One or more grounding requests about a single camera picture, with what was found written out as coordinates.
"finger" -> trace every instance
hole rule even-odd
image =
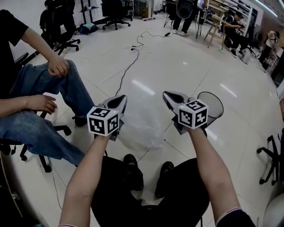
[[[48,95],[43,95],[43,96],[45,96],[45,98],[47,98],[48,100],[56,101],[56,98],[54,98],[54,97],[51,97],[51,96],[48,96]]]
[[[57,109],[57,105],[56,105],[53,101],[48,100],[47,102],[48,102],[50,105],[54,106],[54,108]]]
[[[47,104],[46,104],[46,107],[47,107],[47,108],[48,108],[51,112],[53,112],[53,113],[54,113],[55,108],[54,108],[54,106],[53,106],[53,105],[51,105],[51,104],[47,103]]]
[[[58,65],[58,66],[57,66],[57,69],[58,69],[58,71],[60,72],[60,75],[61,75],[61,76],[64,76],[64,75],[65,75],[65,71],[64,71],[64,69],[63,69],[63,67],[62,67],[61,65]]]
[[[56,73],[54,71],[52,71],[50,68],[48,68],[48,73],[51,75],[51,76],[56,76]]]
[[[50,109],[48,109],[47,107],[44,108],[44,111],[49,113],[50,115],[52,115],[52,111]]]
[[[62,66],[62,68],[63,68],[64,71],[65,71],[65,75],[64,75],[64,76],[66,76],[67,73],[68,73],[68,68],[67,68],[67,66],[66,66],[64,63],[62,63],[61,66]]]

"standing person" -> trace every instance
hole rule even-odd
[[[241,45],[239,53],[243,54],[243,49],[248,46],[248,39],[242,35],[239,29],[243,28],[240,25],[240,21],[243,18],[243,15],[240,12],[236,12],[235,15],[229,15],[226,18],[226,22],[229,24],[225,27],[226,38],[229,38],[232,41],[231,54],[234,58],[237,58],[236,49]]]
[[[57,105],[55,98],[45,92],[62,94],[65,103],[75,113],[75,124],[87,124],[86,115],[94,106],[75,64],[58,56],[44,39],[9,11],[0,10],[3,32],[0,82],[0,139],[26,144],[33,154],[55,159],[66,159],[79,164],[84,154],[54,129],[52,123],[34,111],[52,114]],[[16,45],[23,40],[45,57],[48,63],[17,68],[9,42]]]
[[[204,0],[204,7],[208,6],[209,0]],[[173,25],[173,33],[174,34],[179,34],[181,36],[188,36],[187,30],[189,29],[192,20],[194,19],[195,15],[198,13],[197,9],[197,0],[193,0],[193,10],[189,18],[185,19],[182,30],[181,32],[178,33],[178,27],[181,23],[181,18],[176,14],[175,19],[174,19],[174,25]]]
[[[278,31],[270,31],[267,34],[267,39],[265,41],[265,49],[262,51],[259,61],[263,64],[264,60],[269,56],[270,51],[274,48],[275,44],[280,38],[280,33]]]
[[[177,167],[165,162],[155,195],[158,206],[142,206],[130,190],[143,188],[133,155],[123,162],[104,157],[109,137],[97,136],[75,170],[64,198],[59,227],[88,227],[90,208],[102,227],[195,227],[212,205],[217,227],[255,227],[240,207],[230,173],[202,129],[188,129],[197,158]]]

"blue jeans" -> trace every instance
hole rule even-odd
[[[78,117],[85,117],[94,103],[89,96],[75,64],[68,60],[69,72],[66,77],[58,78],[48,73],[48,63],[26,65],[10,92],[10,98],[30,96],[49,92],[62,94],[65,103]],[[55,159],[65,159],[79,164],[84,153],[70,144],[54,129],[52,123],[41,118],[31,110],[22,110],[6,117],[0,117],[0,138],[11,139],[26,144],[33,154]]]

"transparent plastic bag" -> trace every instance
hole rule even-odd
[[[118,139],[130,150],[160,149],[163,131],[158,111],[151,102],[143,101],[127,104]]]

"black and white cube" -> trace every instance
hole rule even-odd
[[[178,107],[178,123],[196,129],[207,123],[208,106],[197,99]]]
[[[90,133],[108,136],[119,129],[120,113],[100,107],[93,107],[87,114]]]

